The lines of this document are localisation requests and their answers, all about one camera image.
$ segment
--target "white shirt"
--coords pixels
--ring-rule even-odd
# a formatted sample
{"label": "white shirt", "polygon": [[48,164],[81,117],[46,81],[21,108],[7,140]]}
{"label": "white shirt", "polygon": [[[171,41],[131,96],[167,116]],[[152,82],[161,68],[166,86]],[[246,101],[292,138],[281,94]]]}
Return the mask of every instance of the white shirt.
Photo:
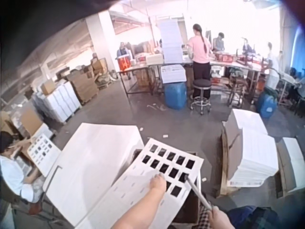
{"label": "white shirt", "polygon": [[10,190],[18,196],[32,202],[34,191],[30,184],[24,184],[24,174],[21,167],[14,160],[0,156],[1,175],[10,188]]}
{"label": "white shirt", "polygon": [[[277,57],[272,52],[269,52],[268,59],[272,61],[272,68],[274,68],[277,71],[279,71],[278,59],[277,59]],[[278,73],[275,70],[273,70],[273,69],[269,69],[269,74],[273,75],[273,76],[279,77]]]}

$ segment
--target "black stool seat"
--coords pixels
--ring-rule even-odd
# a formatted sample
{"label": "black stool seat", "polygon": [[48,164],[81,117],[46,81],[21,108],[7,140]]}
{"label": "black stool seat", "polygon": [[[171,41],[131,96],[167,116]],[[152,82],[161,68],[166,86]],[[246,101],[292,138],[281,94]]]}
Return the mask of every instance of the black stool seat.
{"label": "black stool seat", "polygon": [[194,80],[193,81],[193,85],[196,87],[211,87],[212,83],[210,80],[206,80],[206,79],[198,79],[198,80]]}

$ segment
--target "pillar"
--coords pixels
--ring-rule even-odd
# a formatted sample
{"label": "pillar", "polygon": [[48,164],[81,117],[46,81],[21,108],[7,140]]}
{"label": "pillar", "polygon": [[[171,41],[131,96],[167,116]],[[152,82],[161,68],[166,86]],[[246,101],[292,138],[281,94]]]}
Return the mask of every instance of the pillar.
{"label": "pillar", "polygon": [[87,17],[86,23],[97,57],[106,58],[109,71],[119,71],[115,58],[120,42],[115,35],[109,12],[104,11]]}
{"label": "pillar", "polygon": [[42,73],[42,76],[45,78],[45,79],[51,79],[53,77],[53,75],[51,74],[48,66],[46,63],[44,63],[43,65],[40,66],[40,70],[41,70],[41,73]]}

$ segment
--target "metal stool legs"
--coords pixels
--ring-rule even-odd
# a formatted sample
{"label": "metal stool legs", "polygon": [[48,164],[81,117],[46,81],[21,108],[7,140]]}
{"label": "metal stool legs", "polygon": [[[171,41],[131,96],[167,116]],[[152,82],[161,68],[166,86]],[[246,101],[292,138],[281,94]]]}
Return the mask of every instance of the metal stool legs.
{"label": "metal stool legs", "polygon": [[208,90],[210,88],[200,88],[200,96],[198,97],[195,97],[194,98],[194,101],[192,102],[191,104],[191,110],[194,109],[194,105],[197,105],[200,107],[200,114],[203,115],[204,114],[204,108],[207,108],[207,111],[208,113],[210,112],[211,110],[211,104],[210,104],[210,101],[207,99],[207,98],[204,98],[203,96],[203,93],[204,93],[204,90]]}

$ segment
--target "gray floor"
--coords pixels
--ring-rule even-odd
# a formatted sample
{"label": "gray floor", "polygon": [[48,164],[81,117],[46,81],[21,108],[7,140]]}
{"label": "gray floor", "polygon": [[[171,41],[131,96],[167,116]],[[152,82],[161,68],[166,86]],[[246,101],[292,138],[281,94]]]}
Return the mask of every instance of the gray floor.
{"label": "gray floor", "polygon": [[[226,121],[230,108],[225,98],[212,96],[213,108],[209,115],[200,116],[188,108],[175,111],[164,105],[162,96],[135,94],[126,97],[120,82],[101,90],[96,98],[89,101],[68,123],[63,126],[54,143],[64,148],[78,126],[83,123],[137,125],[143,128],[141,135],[144,143],[149,137],[185,151],[195,151],[204,158],[201,170],[207,181],[202,184],[202,191],[208,199],[225,210],[244,205],[272,207],[280,216],[284,228],[293,223],[305,211],[305,194],[298,193],[277,199],[275,179],[270,177],[258,188],[243,188],[234,194],[214,199],[220,187],[221,174],[221,122]],[[270,120],[264,120],[268,133],[279,141],[281,137],[294,137],[304,130],[305,119],[294,116],[287,109],[280,107]],[[47,228],[42,222],[17,215],[17,228]]]}

